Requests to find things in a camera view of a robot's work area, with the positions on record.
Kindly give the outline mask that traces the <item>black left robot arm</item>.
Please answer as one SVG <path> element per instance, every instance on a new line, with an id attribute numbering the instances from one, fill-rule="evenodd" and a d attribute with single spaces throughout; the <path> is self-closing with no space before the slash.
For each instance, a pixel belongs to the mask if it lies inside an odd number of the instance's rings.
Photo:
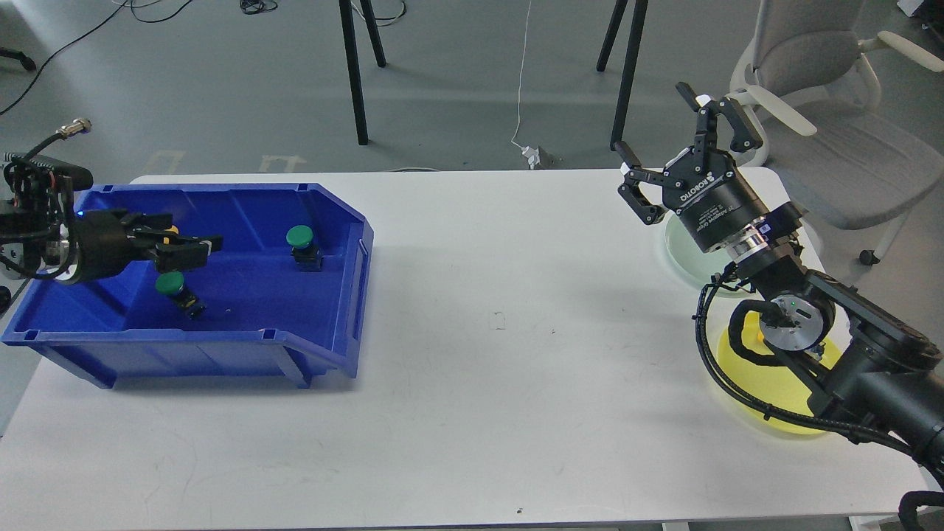
<path id="1" fill-rule="evenodd" d="M 88 169 L 43 155 L 53 142 L 91 130 L 77 118 L 27 152 L 4 154 L 2 178 L 11 198 L 2 201 L 2 272 L 14 279 L 61 285 L 115 277 L 136 261 L 149 261 L 158 287 L 189 317 L 204 306 L 184 285 L 183 272 L 203 268 L 222 249 L 221 235 L 180 235 L 171 214 L 126 208 L 74 208 L 74 194 L 92 188 Z"/>

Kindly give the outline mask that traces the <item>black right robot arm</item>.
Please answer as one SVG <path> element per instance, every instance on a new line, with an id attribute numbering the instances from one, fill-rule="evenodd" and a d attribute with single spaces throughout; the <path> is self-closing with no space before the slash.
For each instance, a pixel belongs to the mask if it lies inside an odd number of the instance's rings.
<path id="1" fill-rule="evenodd" d="M 899 451 L 942 481 L 942 353 L 926 336 L 863 298 L 853 287 L 802 264 L 802 209 L 769 209 L 738 170 L 732 152 L 763 140 L 739 101 L 676 90 L 695 112 L 689 147 L 661 170 L 644 168 L 624 141 L 618 194 L 641 222 L 672 212 L 699 251 L 724 251 L 729 262 L 699 294 L 695 345 L 705 369 L 732 399 L 792 426 L 832 431 L 850 443 Z M 785 367 L 808 390 L 807 414 L 762 400 L 722 370 L 707 337 L 719 290 L 746 290 L 729 314 L 728 344 L 758 367 Z"/>

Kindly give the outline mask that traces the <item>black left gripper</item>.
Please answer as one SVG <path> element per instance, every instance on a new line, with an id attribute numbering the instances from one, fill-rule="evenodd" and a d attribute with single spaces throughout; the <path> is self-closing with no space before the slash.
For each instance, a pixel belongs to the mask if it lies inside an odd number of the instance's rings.
<path id="1" fill-rule="evenodd" d="M 167 232 L 172 214 L 142 214 L 127 209 L 84 209 L 77 214 L 70 235 L 75 247 L 74 261 L 57 276 L 64 285 L 97 281 L 121 274 L 134 261 L 145 261 L 146 252 L 137 246 L 134 231 Z M 203 268 L 213 252 L 220 251 L 222 235 L 154 237 L 153 263 L 156 272 Z"/>

